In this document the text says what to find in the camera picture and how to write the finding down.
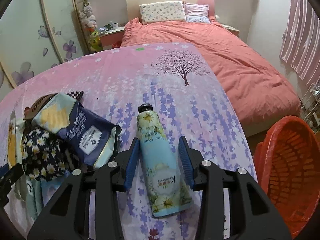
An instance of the curtain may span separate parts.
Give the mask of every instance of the curtain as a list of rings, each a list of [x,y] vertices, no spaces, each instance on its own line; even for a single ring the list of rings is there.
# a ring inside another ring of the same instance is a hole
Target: curtain
[[[291,0],[280,58],[307,86],[320,84],[320,20],[308,0]]]

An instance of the pink headboard section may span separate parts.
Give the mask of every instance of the pink headboard section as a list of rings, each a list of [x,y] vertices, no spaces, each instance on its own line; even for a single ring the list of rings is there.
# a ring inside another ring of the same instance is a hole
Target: pink headboard section
[[[214,0],[198,0],[197,4],[209,4],[209,16],[214,16]]]

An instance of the black cap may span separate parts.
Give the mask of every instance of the black cap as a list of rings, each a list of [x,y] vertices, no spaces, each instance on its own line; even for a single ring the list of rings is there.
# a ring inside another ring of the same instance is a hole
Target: black cap
[[[152,105],[150,105],[150,104],[143,104],[143,105],[141,105],[141,106],[138,107],[138,112],[139,112],[139,113],[142,113],[142,112],[148,111],[148,110],[151,110],[151,111],[152,111],[152,109],[153,109]]]

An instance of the metal rack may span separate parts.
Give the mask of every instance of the metal rack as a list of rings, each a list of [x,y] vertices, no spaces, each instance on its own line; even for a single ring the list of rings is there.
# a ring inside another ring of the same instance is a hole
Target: metal rack
[[[300,117],[310,126],[315,134],[320,132],[320,84],[311,84],[301,99]]]

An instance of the metal screw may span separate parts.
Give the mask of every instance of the metal screw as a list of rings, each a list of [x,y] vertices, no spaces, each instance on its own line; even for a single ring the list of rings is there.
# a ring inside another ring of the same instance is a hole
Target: metal screw
[[[116,167],[118,165],[118,163],[116,163],[116,162],[109,162],[108,163],[108,167],[110,167],[110,168],[114,168],[114,167]]]
[[[74,175],[74,176],[78,176],[78,175],[80,175],[81,174],[81,170],[79,170],[79,169],[75,169],[73,172],[72,172],[72,175]]]
[[[239,168],[239,169],[238,169],[238,172],[239,172],[241,175],[247,174],[247,170],[246,170],[245,168]]]
[[[202,164],[204,167],[209,167],[209,166],[211,166],[211,161],[204,160],[204,161],[201,162],[201,164]]]

